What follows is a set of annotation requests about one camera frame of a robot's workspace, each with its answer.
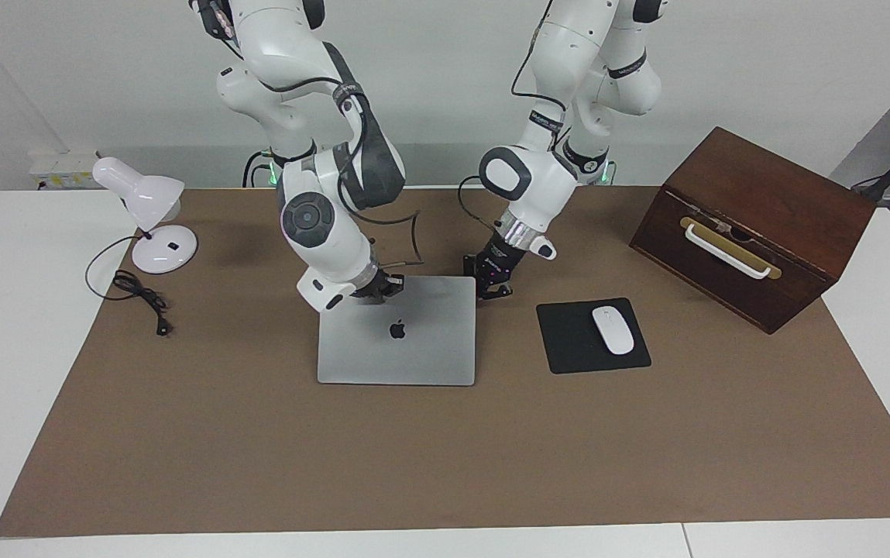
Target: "lamp shade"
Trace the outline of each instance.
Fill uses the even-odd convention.
[[[171,177],[143,176],[125,162],[105,157],[94,164],[94,180],[117,194],[138,229],[149,232],[171,213],[179,213],[182,181]]]

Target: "box handle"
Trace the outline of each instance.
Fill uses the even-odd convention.
[[[782,270],[769,264],[760,257],[739,247],[733,241],[720,236],[713,230],[707,229],[695,220],[682,218],[679,225],[686,230],[686,239],[696,246],[703,248],[715,257],[720,258],[732,268],[740,271],[752,279],[778,279],[782,276]]]

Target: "silver laptop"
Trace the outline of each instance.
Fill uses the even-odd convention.
[[[476,280],[407,277],[383,304],[349,298],[321,314],[318,381],[473,385]]]

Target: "apple logo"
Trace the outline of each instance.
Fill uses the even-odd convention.
[[[389,326],[389,336],[391,336],[391,338],[393,338],[393,339],[405,338],[405,336],[407,336],[407,333],[405,331],[403,331],[404,328],[405,328],[405,324],[404,324],[403,320],[396,322],[396,324]]]

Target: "white mouse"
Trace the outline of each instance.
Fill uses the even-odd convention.
[[[611,353],[628,354],[634,350],[634,334],[627,326],[624,315],[612,306],[601,306],[593,310],[593,321],[603,336],[603,342]]]

